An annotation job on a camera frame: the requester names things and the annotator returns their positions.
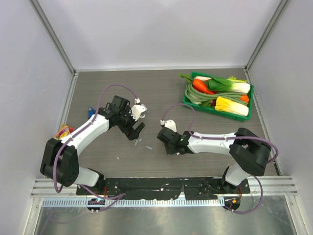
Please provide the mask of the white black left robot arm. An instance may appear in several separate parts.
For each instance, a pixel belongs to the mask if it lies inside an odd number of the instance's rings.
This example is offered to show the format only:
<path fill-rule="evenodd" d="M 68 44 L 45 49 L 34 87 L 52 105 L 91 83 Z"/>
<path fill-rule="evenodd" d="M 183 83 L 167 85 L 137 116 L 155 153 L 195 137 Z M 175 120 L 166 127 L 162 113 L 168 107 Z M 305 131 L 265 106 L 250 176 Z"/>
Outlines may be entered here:
<path fill-rule="evenodd" d="M 139 137 L 145 124 L 134 125 L 145 117 L 147 108 L 135 99 L 129 100 L 114 96 L 112 102 L 99 107 L 87 122 L 69 135 L 57 140 L 51 138 L 45 145 L 40 173 L 54 181 L 56 190 L 71 185 L 85 186 L 93 195 L 100 195 L 105 187 L 104 175 L 79 165 L 79 156 L 97 137 L 113 127 L 133 141 Z"/>

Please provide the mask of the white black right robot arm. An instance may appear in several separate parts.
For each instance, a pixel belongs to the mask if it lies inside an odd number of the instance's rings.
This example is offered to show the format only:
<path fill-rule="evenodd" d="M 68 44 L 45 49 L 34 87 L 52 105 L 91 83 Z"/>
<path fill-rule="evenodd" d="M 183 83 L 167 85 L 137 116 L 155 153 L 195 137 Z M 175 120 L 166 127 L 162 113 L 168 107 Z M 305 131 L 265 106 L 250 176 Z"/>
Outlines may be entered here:
<path fill-rule="evenodd" d="M 269 162 L 271 146 L 246 128 L 224 135 L 201 134 L 185 131 L 183 134 L 169 127 L 162 127 L 157 139 L 164 143 L 166 153 L 196 154 L 217 153 L 231 156 L 235 164 L 226 168 L 221 188 L 233 193 L 249 176 L 263 176 Z"/>

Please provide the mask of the green long beans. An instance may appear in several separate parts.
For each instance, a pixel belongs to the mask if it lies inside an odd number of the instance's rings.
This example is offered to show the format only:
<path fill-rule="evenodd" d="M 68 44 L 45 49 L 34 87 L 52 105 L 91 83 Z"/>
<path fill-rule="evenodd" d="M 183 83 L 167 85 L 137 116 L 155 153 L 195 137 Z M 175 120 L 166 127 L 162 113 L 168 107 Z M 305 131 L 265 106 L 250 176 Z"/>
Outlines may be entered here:
<path fill-rule="evenodd" d="M 201 92 L 196 91 L 192 83 L 187 83 L 186 84 L 186 89 L 185 89 L 185 96 L 187 99 L 190 100 L 191 103 L 200 105 L 200 106 L 213 106 L 209 104 L 211 101 L 216 100 L 219 96 L 223 98 L 230 99 L 232 101 L 235 101 L 237 103 L 243 104 L 247 106 L 249 103 L 246 103 L 244 101 L 240 100 L 240 97 L 242 95 L 247 95 L 244 93 L 236 93 L 236 92 L 226 92 L 226 93 L 217 93 L 214 95 L 209 95 L 209 94 L 203 94 Z"/>

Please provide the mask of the yellow white napa cabbage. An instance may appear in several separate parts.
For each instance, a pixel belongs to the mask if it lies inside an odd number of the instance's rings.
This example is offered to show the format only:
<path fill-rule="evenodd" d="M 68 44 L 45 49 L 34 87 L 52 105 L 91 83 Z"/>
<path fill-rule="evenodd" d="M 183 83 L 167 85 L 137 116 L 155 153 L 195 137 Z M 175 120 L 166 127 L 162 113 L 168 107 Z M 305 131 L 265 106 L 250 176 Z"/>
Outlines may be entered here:
<path fill-rule="evenodd" d="M 249 113 L 249 108 L 247 106 L 220 96 L 216 99 L 215 110 L 244 117 Z"/>

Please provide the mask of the orange snack packet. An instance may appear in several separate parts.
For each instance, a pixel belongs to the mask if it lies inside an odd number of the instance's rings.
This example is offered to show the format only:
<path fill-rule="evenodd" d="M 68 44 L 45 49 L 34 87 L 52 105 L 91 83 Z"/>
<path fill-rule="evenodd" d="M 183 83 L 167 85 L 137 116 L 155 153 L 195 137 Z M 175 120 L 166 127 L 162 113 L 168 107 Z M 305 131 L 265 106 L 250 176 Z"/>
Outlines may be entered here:
<path fill-rule="evenodd" d="M 74 132 L 74 129 L 66 124 L 62 124 L 59 131 L 54 135 L 54 139 L 60 140 Z"/>

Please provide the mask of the green plastic basket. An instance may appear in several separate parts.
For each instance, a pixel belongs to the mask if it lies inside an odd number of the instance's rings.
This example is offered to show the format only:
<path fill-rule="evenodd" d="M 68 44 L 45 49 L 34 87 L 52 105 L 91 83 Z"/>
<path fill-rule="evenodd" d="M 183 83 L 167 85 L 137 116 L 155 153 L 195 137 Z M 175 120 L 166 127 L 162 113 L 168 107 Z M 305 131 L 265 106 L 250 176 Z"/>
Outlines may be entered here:
<path fill-rule="evenodd" d="M 254 86 L 248 81 L 196 71 L 179 77 L 187 81 L 183 103 L 195 110 L 241 122 L 251 118 Z"/>

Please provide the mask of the white radish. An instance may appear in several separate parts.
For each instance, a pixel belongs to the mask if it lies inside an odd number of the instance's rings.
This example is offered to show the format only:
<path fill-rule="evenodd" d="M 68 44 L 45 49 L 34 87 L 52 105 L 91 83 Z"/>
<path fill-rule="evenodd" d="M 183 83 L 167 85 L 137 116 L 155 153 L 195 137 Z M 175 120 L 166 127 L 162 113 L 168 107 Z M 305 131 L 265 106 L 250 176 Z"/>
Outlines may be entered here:
<path fill-rule="evenodd" d="M 194 79 L 197 79 L 197 80 L 201 80 L 201 81 L 208 81 L 211 79 L 211 77 L 204 77 L 204 76 L 196 76 L 194 77 Z"/>

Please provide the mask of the green white bok choy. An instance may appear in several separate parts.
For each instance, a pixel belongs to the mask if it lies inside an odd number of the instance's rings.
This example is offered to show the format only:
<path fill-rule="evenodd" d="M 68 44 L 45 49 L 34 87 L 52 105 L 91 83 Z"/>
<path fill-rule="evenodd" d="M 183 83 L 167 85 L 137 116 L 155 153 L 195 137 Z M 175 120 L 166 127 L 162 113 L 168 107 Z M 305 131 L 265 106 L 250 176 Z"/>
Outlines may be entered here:
<path fill-rule="evenodd" d="M 194 78 L 190 75 L 179 74 L 179 77 L 185 78 L 189 83 L 192 83 Z M 226 79 L 217 76 L 211 77 L 208 81 L 203 81 L 210 91 L 217 93 L 236 92 L 247 94 L 250 91 L 251 85 L 245 81 L 237 81 L 236 79 Z"/>

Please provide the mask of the small orange carrot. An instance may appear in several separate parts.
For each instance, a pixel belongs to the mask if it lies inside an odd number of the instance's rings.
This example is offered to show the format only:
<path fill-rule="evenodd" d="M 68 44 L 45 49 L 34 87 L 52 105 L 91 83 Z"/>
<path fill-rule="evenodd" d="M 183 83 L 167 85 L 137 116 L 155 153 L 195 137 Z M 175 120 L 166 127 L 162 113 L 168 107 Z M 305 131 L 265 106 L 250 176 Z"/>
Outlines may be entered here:
<path fill-rule="evenodd" d="M 240 100 L 241 101 L 244 101 L 244 102 L 246 102 L 246 103 L 249 103 L 249 97 L 248 97 L 248 95 L 242 95 L 241 97 L 240 97 Z"/>

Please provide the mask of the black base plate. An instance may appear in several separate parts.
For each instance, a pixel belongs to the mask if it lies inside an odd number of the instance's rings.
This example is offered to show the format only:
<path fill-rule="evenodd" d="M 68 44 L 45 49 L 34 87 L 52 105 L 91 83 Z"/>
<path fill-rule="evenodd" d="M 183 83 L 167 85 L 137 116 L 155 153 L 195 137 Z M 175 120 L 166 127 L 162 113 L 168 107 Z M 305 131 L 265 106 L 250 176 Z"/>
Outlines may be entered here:
<path fill-rule="evenodd" d="M 87 188 L 108 197 L 123 193 L 125 200 L 176 200 L 181 193 L 186 200 L 206 200 L 216 199 L 218 194 L 250 193 L 247 179 L 238 188 L 232 188 L 214 177 L 106 178 Z"/>

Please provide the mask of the aluminium front rail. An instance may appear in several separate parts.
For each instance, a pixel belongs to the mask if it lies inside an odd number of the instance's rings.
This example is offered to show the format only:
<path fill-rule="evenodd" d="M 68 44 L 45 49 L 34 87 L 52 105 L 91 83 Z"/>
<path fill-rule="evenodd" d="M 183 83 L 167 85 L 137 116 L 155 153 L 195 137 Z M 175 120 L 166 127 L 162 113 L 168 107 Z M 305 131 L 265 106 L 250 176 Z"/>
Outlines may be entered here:
<path fill-rule="evenodd" d="M 71 185 L 57 193 L 50 179 L 36 179 L 32 198 L 41 199 L 43 207 L 83 207 L 94 210 L 114 207 L 194 207 L 239 206 L 244 197 L 297 195 L 290 176 L 249 177 L 238 189 L 228 192 L 218 177 L 190 178 L 107 178 L 96 197 Z"/>

